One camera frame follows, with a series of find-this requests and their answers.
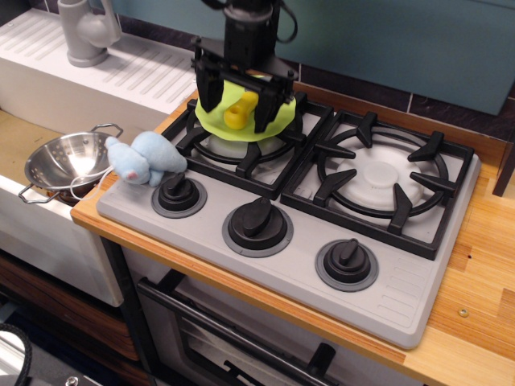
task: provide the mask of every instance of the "teal wall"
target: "teal wall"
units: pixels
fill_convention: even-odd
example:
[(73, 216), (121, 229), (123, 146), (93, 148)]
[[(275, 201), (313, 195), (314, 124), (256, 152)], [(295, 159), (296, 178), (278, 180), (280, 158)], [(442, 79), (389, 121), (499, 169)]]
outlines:
[[(286, 0), (297, 39), (278, 56), (497, 114), (515, 79), (515, 0)], [(200, 0), (113, 0), (119, 14), (222, 38)], [(279, 34), (292, 23), (282, 12)]]

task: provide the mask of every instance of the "stove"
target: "stove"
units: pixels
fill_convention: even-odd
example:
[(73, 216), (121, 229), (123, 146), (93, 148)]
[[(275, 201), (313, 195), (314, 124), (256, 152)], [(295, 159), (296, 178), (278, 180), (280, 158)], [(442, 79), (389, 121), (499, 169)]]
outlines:
[(399, 347), (416, 347), (480, 160), (442, 133), (387, 125), (373, 112), (334, 113), (302, 93), (295, 99), (292, 124), (256, 142), (207, 132), (190, 101), (163, 133), (187, 158), (187, 171), (165, 175), (156, 188), (119, 180), (97, 209)]

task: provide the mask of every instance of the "screw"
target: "screw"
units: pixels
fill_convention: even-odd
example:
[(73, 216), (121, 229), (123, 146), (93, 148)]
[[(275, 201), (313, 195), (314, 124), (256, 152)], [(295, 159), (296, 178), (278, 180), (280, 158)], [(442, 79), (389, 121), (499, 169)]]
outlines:
[(70, 376), (66, 380), (65, 386), (77, 386), (79, 384), (79, 379), (76, 376)]
[(461, 310), (458, 311), (458, 315), (461, 316), (462, 318), (467, 318), (469, 313), (468, 313), (467, 309), (462, 308)]

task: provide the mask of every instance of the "colander handle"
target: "colander handle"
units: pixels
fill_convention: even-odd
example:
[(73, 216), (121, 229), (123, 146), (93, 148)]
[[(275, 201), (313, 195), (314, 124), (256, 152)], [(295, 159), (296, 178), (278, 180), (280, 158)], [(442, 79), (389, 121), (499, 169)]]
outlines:
[(118, 129), (118, 134), (116, 135), (116, 138), (120, 137), (123, 133), (123, 129), (115, 123), (102, 123), (100, 125), (96, 125), (90, 131), (97, 131), (97, 129), (100, 129), (102, 127), (116, 127)]
[(48, 203), (48, 202), (52, 201), (55, 197), (57, 197), (59, 195), (59, 192), (57, 192), (52, 197), (48, 197), (47, 199), (26, 199), (25, 197), (23, 197), (23, 193), (28, 191), (33, 186), (34, 186), (34, 184), (31, 183), (31, 184), (27, 185), (22, 191), (20, 191), (18, 193), (18, 197), (20, 199), (22, 199), (22, 201), (24, 203)]

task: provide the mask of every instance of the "black burner grate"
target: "black burner grate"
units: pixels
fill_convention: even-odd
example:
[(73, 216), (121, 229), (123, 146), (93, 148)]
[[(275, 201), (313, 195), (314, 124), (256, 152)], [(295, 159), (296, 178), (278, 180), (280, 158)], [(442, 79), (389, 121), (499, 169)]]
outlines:
[[(343, 133), (335, 133), (342, 124), (354, 127), (354, 129), (348, 129)], [(400, 185), (395, 184), (393, 186), (394, 210), (385, 211), (365, 207), (341, 194), (339, 189), (351, 181), (358, 170), (342, 170), (327, 174), (327, 162), (334, 158), (355, 158), (355, 153), (344, 147), (345, 141), (349, 138), (358, 138), (364, 148), (370, 149), (373, 148), (375, 138), (380, 136), (410, 144), (412, 147), (417, 146), (418, 149), (408, 156), (409, 162), (428, 161), (434, 164), (438, 171), (437, 176), (415, 172), (410, 175), (411, 179), (433, 192), (429, 199), (413, 206)], [(463, 160), (455, 181), (449, 180), (447, 165), (442, 157), (443, 154)], [(434, 260), (451, 216), (455, 197), (459, 194), (459, 188), (467, 173), (473, 154), (474, 150), (472, 148), (447, 142), (443, 139), (443, 134), (439, 132), (426, 136), (377, 122), (375, 113), (368, 113), (364, 117), (359, 117), (340, 111), (320, 135), (301, 167), (287, 184), (282, 193), (281, 202), (320, 219)], [(307, 199), (297, 194), (296, 191), (313, 166), (317, 168), (320, 186), (312, 198)], [(329, 205), (332, 200), (348, 210), (342, 211), (335, 205)], [(444, 211), (432, 242), (428, 243), (402, 234), (403, 227), (410, 217), (419, 216), (437, 205), (443, 206)], [(374, 222), (374, 219), (388, 219), (389, 224), (379, 224), (377, 221)]]
[[(179, 139), (176, 147), (186, 157), (188, 169), (268, 199), (276, 199), (295, 168), (306, 155), (315, 137), (321, 133), (324, 125), (329, 123), (333, 113), (331, 107), (308, 101), (306, 94), (303, 92), (298, 92), (295, 98), (297, 101), (295, 119), (276, 136), (283, 142), (283, 145), (269, 154), (262, 154), (258, 142), (248, 143), (246, 155), (243, 158), (226, 157), (213, 153), (206, 146), (203, 146), (202, 141), (213, 134), (206, 131), (196, 119), (196, 101), (188, 102), (187, 110), (168, 126), (163, 132), (163, 136), (170, 141), (173, 141), (174, 138)], [(305, 113), (319, 118), (308, 135), (302, 133), (303, 114)], [(290, 157), (272, 183), (265, 183), (253, 177), (253, 171), (257, 165), (266, 164), (266, 162), (274, 161), (279, 157), (288, 157), (286, 154), (290, 154)], [(230, 170), (212, 161), (235, 167), (234, 170)]]

